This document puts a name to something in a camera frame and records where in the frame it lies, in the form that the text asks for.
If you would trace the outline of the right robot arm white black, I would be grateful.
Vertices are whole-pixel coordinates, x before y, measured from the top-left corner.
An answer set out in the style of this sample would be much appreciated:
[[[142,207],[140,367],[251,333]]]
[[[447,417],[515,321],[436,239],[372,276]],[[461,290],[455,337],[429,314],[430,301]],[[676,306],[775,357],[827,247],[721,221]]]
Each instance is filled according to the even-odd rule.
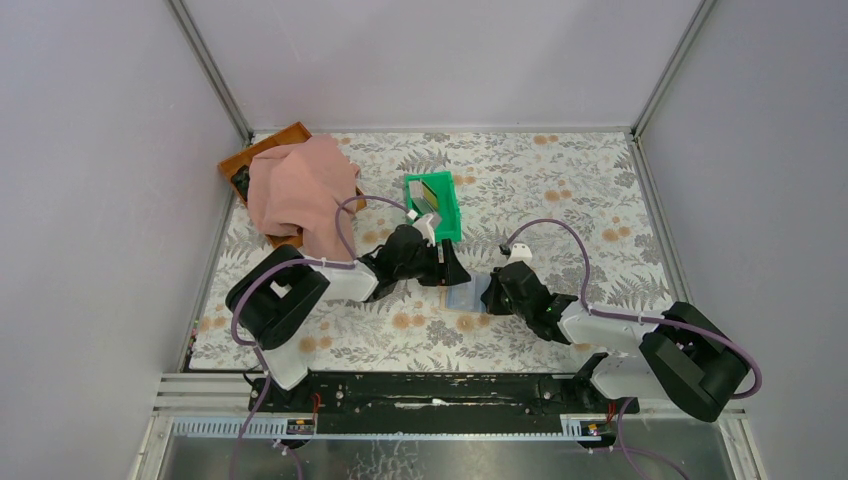
[[[713,422],[748,375],[751,357],[697,308],[677,301],[664,311],[634,312],[550,291],[523,261],[497,267],[480,300],[490,315],[514,315],[541,339],[598,348],[580,377],[610,400],[672,402]]]

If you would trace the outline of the green plastic bin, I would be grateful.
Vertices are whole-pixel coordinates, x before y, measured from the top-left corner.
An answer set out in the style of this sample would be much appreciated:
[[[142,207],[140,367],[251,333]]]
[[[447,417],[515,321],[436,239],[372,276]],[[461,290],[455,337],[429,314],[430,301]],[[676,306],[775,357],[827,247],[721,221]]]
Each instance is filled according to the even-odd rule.
[[[409,209],[419,213],[409,198],[408,183],[411,180],[426,182],[438,195],[439,210],[432,211],[438,213],[442,218],[440,225],[435,230],[436,240],[449,239],[454,243],[460,242],[463,239],[461,212],[452,174],[448,171],[439,171],[405,176],[404,194],[406,205]]]

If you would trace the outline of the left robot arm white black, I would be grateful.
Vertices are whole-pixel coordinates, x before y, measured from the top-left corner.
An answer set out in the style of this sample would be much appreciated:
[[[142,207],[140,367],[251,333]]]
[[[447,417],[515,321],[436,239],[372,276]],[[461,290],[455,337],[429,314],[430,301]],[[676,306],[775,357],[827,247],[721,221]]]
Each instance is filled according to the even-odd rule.
[[[292,245],[271,252],[229,290],[225,305],[234,326],[245,329],[260,366],[282,390],[309,373],[294,337],[321,301],[376,302],[398,282],[450,287],[471,281],[449,239],[432,242],[411,225],[398,226],[387,240],[351,263],[302,255]]]

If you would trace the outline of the beige card holder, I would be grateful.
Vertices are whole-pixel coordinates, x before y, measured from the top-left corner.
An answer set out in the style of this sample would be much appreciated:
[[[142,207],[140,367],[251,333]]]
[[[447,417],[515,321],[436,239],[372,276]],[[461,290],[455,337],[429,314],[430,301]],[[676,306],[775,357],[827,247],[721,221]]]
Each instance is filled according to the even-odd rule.
[[[441,307],[454,312],[485,313],[486,307],[481,297],[490,282],[488,274],[472,273],[469,282],[445,288],[441,297]]]

